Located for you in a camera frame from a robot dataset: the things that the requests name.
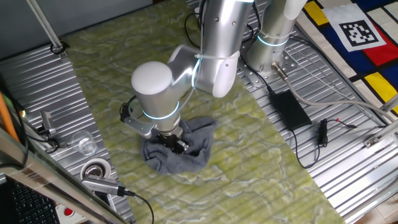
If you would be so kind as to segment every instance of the clear plastic cup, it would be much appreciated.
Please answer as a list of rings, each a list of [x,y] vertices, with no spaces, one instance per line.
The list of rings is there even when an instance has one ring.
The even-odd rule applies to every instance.
[[[72,136],[72,148],[85,156],[92,156],[97,151],[97,144],[91,133],[78,131]]]

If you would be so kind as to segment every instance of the gray cloth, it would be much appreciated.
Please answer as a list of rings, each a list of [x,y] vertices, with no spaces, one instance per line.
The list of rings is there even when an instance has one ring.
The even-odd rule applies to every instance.
[[[182,141],[189,144],[184,154],[176,154],[156,141],[157,133],[150,139],[142,138],[141,157],[159,174],[197,172],[206,167],[211,152],[211,140],[218,126],[217,120],[209,117],[181,121]]]

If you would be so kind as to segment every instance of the green marbled mat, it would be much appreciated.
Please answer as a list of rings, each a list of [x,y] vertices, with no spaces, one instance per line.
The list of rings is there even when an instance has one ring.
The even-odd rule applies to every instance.
[[[193,94],[183,119],[212,114],[220,122],[209,164],[192,174],[160,176],[139,155],[139,136],[119,121],[132,96],[131,73],[151,60],[167,62],[187,44],[191,10],[169,0],[68,36],[67,54],[119,178],[148,199],[156,223],[344,223],[240,79],[216,99]],[[198,42],[195,20],[188,24]],[[138,224],[146,204],[129,198]]]

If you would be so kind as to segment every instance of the metal grating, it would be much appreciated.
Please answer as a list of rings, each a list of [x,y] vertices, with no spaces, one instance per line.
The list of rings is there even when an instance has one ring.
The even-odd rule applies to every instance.
[[[200,0],[187,0],[187,4],[190,7],[198,7],[199,2]],[[260,16],[262,16],[268,0],[256,0],[256,3]],[[250,13],[248,24],[254,30],[257,29],[257,19],[253,10]],[[245,37],[249,35],[249,31],[244,34]],[[295,29],[294,35],[301,34]],[[363,98],[359,91],[353,87],[352,83],[337,71],[332,70],[313,49],[290,40],[287,43],[285,53],[286,56],[293,57],[302,67],[308,70],[306,71],[297,66],[296,63],[295,68],[288,69],[291,70],[288,75],[294,88],[307,100],[335,101],[345,99],[347,96],[352,100],[361,101],[361,98]],[[266,88],[255,87],[248,78],[250,73],[243,66],[240,67],[244,71],[238,69],[239,77],[268,118],[274,123],[287,144],[292,149],[295,149],[293,134],[286,129],[279,115],[272,107]],[[268,80],[268,82],[276,92],[288,90],[287,85],[280,79]],[[364,146],[363,142],[367,138],[381,130],[376,127],[380,125],[380,121],[369,118],[370,116],[373,118],[375,116],[368,109],[363,111],[353,105],[317,107],[302,104],[302,107],[312,120],[312,125],[295,131],[298,141],[298,154],[303,164],[310,164],[315,159],[318,127],[321,119],[339,118],[345,123],[359,126],[358,129],[352,130],[338,123],[329,123],[329,143],[326,148],[321,148],[318,163],[308,169],[314,181],[347,223],[355,222],[367,211],[387,200],[398,191],[398,188],[395,188],[395,191],[380,195],[375,201],[366,202],[364,204],[365,207],[353,216],[345,217],[347,213],[363,205],[367,199],[380,192],[381,189],[398,177],[398,167],[396,166],[398,148],[389,146],[384,149],[371,150]]]
[[[53,159],[80,180],[84,163],[102,158],[111,164],[110,177],[118,178],[69,59],[61,60],[46,46],[0,62],[0,73],[35,127],[41,126],[40,110],[45,110],[51,112],[57,127],[56,139],[70,142],[82,129],[92,133],[98,146],[94,156],[86,157],[68,146],[53,153]],[[134,221],[126,198],[114,196],[113,202],[123,218]]]

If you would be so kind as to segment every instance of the metal pole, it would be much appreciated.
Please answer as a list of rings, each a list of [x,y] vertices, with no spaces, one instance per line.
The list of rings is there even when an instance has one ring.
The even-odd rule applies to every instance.
[[[385,112],[388,112],[394,109],[397,105],[398,105],[398,94],[392,97],[387,103],[382,105],[380,109],[384,110]]]
[[[40,8],[39,4],[37,4],[37,1],[36,0],[26,0],[26,1],[29,4],[30,8],[32,9],[33,13],[36,15],[36,17],[39,20],[40,24],[42,25],[45,33],[50,38],[51,43],[54,45],[54,47],[55,47],[54,52],[61,50],[62,49],[62,44],[60,42],[60,39],[55,34],[55,32],[52,29],[49,21],[45,17],[42,9]],[[61,57],[61,59],[65,59],[65,58],[67,58],[67,55],[66,55],[65,52],[62,52],[60,54],[60,57]]]
[[[2,160],[21,164],[25,153],[24,146],[2,129],[0,142]],[[95,223],[128,223],[43,150],[38,149],[35,153],[29,151],[24,169],[5,167],[1,172]]]

